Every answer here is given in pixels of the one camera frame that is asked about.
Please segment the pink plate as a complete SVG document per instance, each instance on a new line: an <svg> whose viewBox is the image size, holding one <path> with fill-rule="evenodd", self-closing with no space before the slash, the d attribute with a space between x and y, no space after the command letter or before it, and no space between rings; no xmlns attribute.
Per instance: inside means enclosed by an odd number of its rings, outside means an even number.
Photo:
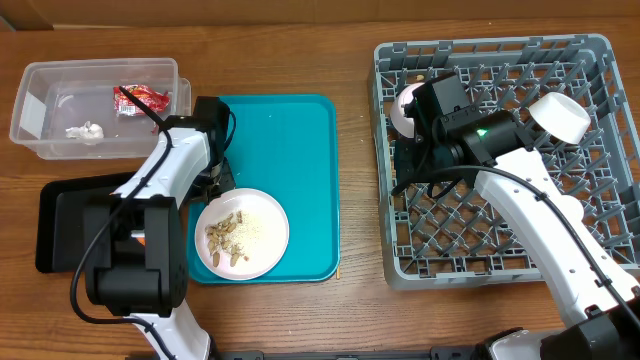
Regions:
<svg viewBox="0 0 640 360"><path fill-rule="evenodd" d="M242 212L243 223L234 232L249 260L240 259L230 266L223 254L214 267L207 248L205 226L217 223L230 213ZM265 192L241 188L228 191L211 201L201 212L195 226L196 253L205 267L218 277L231 281L256 279L272 270L284 256L289 242L289 222L282 206Z"/></svg>

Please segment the pink bowl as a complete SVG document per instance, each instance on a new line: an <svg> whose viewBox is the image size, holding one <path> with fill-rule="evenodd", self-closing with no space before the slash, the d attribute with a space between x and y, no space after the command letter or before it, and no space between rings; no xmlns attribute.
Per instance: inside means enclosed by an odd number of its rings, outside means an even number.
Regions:
<svg viewBox="0 0 640 360"><path fill-rule="evenodd" d="M405 87L394 100L390 110L390 120L393 128L405 138L414 138L414 120L406 114L405 108L414 100L413 91L421 87L423 82Z"/></svg>

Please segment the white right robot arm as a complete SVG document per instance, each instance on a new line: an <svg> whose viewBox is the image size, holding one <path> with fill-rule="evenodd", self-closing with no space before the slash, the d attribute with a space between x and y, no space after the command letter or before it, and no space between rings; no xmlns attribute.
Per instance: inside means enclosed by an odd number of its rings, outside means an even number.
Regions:
<svg viewBox="0 0 640 360"><path fill-rule="evenodd" d="M482 113L459 77L407 86L393 126L396 190L464 182L494 207L541 273L564 322L560 331L514 328L477 344L476 359L635 359L639 283L598 244L584 210L553 183L533 138L506 110Z"/></svg>

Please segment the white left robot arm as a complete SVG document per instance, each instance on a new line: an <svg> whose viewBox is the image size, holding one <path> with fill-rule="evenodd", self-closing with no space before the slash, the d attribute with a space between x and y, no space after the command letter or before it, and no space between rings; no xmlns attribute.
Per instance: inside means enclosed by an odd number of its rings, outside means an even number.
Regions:
<svg viewBox="0 0 640 360"><path fill-rule="evenodd" d="M79 306L78 283L89 301L110 317L132 324L161 359L217 359L212 336L186 302L188 263L180 206L205 201L235 183L225 151L237 120L218 97L200 96L192 114L161 118L139 99L134 104L159 130L156 148L125 184L91 199L83 214L86 245L70 289L76 315L96 318Z"/></svg>

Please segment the red snack wrapper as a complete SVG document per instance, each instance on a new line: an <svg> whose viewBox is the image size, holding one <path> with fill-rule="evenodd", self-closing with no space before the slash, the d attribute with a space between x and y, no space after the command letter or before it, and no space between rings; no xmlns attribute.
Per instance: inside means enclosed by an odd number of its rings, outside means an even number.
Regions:
<svg viewBox="0 0 640 360"><path fill-rule="evenodd" d="M157 114L164 112L169 106L170 97L168 92L160 93L143 84L124 85L124 88ZM114 87L113 94L114 109L118 116L136 117L144 115L144 112L122 93L120 87Z"/></svg>

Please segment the white tissue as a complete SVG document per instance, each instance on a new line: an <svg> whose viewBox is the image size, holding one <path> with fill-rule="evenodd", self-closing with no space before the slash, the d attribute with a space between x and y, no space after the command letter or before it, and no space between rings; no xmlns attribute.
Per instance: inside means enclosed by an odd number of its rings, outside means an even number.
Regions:
<svg viewBox="0 0 640 360"><path fill-rule="evenodd" d="M68 139L78 140L85 145L93 146L103 141L104 131L100 125L87 121L82 126L67 128L65 136Z"/></svg>

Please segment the peanut shell scraps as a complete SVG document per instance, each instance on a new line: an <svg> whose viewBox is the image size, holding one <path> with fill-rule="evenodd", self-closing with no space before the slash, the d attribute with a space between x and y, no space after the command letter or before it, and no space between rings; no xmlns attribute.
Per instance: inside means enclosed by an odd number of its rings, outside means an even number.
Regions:
<svg viewBox="0 0 640 360"><path fill-rule="evenodd" d="M244 246L239 240L234 240L234 232L243 223L241 211L230 213L223 220L205 226L207 248L214 267L218 267L223 254L230 257L230 266L235 267L240 259L249 260Z"/></svg>

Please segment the white bowl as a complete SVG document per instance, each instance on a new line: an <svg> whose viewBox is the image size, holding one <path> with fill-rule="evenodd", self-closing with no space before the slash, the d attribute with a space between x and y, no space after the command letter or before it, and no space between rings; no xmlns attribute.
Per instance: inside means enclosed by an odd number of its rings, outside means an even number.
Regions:
<svg viewBox="0 0 640 360"><path fill-rule="evenodd" d="M530 105L529 113L545 131L570 144L578 144L591 123L579 103L558 92L548 93Z"/></svg>

